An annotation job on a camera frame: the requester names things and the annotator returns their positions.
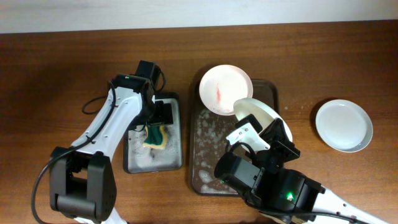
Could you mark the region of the large white stained plate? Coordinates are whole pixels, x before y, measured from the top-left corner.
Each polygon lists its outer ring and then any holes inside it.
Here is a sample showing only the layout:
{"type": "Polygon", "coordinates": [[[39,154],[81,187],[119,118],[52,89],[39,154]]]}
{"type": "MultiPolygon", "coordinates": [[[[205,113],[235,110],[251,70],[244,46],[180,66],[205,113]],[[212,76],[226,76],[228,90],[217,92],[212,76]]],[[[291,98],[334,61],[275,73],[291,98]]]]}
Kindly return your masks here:
{"type": "Polygon", "coordinates": [[[280,118],[284,123],[284,128],[287,131],[288,138],[293,142],[292,133],[287,126],[286,122],[277,114],[270,106],[265,103],[256,100],[254,98],[242,98],[234,102],[233,105],[235,117],[238,119],[243,119],[249,114],[253,114],[255,118],[260,122],[262,126],[262,131],[260,134],[271,124],[275,119],[280,118]]]}

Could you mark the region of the green and yellow sponge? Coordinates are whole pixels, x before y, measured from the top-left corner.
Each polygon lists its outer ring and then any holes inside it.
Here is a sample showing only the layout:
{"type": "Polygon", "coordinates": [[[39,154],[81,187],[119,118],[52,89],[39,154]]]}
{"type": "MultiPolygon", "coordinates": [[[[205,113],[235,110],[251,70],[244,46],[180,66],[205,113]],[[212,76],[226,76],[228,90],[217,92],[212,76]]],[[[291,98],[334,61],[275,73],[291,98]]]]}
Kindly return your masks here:
{"type": "Polygon", "coordinates": [[[146,126],[146,138],[143,142],[144,147],[163,150],[166,144],[167,133],[165,126],[146,126]]]}

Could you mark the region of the pale blue-white plate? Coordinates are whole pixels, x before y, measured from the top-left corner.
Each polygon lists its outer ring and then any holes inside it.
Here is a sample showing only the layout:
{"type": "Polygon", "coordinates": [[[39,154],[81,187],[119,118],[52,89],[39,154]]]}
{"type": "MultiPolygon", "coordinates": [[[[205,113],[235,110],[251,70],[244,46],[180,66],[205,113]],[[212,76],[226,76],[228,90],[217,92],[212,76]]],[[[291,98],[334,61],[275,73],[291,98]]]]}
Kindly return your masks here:
{"type": "Polygon", "coordinates": [[[373,138],[373,124],[369,115],[362,107],[348,100],[324,103],[316,113],[315,126],[320,138],[341,152],[359,152],[373,138]]]}

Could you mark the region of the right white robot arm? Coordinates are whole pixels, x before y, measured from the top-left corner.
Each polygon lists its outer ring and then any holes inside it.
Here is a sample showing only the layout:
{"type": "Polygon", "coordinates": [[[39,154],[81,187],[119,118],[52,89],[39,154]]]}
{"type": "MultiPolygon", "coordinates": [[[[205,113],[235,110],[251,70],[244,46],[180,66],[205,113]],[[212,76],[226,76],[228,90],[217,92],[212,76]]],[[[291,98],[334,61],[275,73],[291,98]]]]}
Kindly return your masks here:
{"type": "Polygon", "coordinates": [[[277,223],[382,223],[345,202],[321,183],[284,164],[300,152],[277,118],[263,128],[253,114],[236,123],[214,176],[244,203],[277,223]]]}

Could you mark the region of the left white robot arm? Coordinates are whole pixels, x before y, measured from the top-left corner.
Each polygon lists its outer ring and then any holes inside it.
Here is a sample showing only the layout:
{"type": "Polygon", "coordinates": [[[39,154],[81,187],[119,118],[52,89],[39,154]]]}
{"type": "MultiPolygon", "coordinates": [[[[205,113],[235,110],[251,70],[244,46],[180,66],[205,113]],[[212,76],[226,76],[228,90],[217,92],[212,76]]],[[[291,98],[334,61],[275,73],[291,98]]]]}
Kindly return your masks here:
{"type": "Polygon", "coordinates": [[[50,207],[80,223],[124,223],[114,205],[117,188],[111,161],[128,129],[141,126],[144,145],[164,149],[166,121],[155,101],[162,70],[141,60],[135,74],[119,74],[109,82],[103,107],[70,147],[50,156],[50,207]]]}

